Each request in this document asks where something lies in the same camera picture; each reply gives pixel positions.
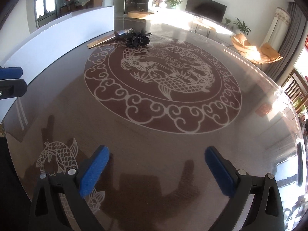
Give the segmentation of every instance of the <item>shelf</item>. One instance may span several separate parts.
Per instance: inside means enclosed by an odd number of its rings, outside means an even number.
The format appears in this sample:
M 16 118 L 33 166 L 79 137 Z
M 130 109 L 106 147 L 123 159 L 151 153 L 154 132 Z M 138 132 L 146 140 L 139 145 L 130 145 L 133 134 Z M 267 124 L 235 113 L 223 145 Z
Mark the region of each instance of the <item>shelf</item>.
M 127 4 L 136 4 L 135 2 L 127 2 L 125 5 Z

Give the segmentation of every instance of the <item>wooden chair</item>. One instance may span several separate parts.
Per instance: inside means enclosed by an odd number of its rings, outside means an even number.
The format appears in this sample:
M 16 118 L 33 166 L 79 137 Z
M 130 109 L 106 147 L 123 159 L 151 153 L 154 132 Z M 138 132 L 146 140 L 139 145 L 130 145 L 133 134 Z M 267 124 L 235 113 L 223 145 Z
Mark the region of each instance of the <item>wooden chair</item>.
M 60 16 L 64 16 L 64 15 L 67 15 L 67 14 L 69 14 L 68 6 L 64 5 L 60 8 Z
M 294 105 L 296 113 L 300 114 L 308 100 L 308 85 L 305 79 L 296 69 L 293 69 L 283 87 L 286 88 L 285 93 Z

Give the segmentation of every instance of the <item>curtain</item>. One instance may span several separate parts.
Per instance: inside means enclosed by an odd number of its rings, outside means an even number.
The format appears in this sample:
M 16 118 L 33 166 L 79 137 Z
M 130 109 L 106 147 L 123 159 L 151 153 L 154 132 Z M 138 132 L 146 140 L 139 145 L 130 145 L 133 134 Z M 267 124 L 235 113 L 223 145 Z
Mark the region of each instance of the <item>curtain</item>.
M 294 2 L 289 3 L 288 13 L 291 16 L 291 25 L 278 51 L 283 58 L 280 61 L 271 64 L 269 69 L 266 71 L 266 74 L 274 82 L 278 81 L 292 59 L 307 22 L 304 14 Z

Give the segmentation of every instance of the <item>white partition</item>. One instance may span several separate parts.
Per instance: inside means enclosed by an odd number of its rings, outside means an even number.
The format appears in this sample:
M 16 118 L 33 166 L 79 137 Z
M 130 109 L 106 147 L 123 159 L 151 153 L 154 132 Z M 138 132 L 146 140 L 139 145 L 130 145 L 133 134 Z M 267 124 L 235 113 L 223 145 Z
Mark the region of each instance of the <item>white partition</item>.
M 22 67 L 27 84 L 61 56 L 114 29 L 114 7 L 76 11 L 58 18 L 26 38 L 0 66 Z M 0 100 L 0 122 L 16 98 Z

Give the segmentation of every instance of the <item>black clamp arm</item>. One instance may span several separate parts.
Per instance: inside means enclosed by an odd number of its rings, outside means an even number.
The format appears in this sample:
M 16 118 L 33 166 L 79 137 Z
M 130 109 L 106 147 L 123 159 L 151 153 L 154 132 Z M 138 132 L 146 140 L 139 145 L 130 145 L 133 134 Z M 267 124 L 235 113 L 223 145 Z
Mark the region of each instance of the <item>black clamp arm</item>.
M 254 199 L 241 231 L 284 230 L 281 198 L 272 174 L 256 177 L 244 169 L 236 170 L 213 146 L 205 150 L 205 161 L 223 194 L 230 197 L 209 231 L 232 231 L 249 194 L 254 194 Z
M 72 231 L 59 193 L 65 194 L 70 209 L 82 231 L 105 231 L 86 201 L 109 159 L 109 151 L 99 146 L 80 168 L 65 174 L 50 176 L 43 173 L 34 190 L 29 217 L 29 231 Z
M 27 84 L 19 79 L 23 75 L 21 67 L 0 67 L 0 100 L 21 97 L 27 91 Z

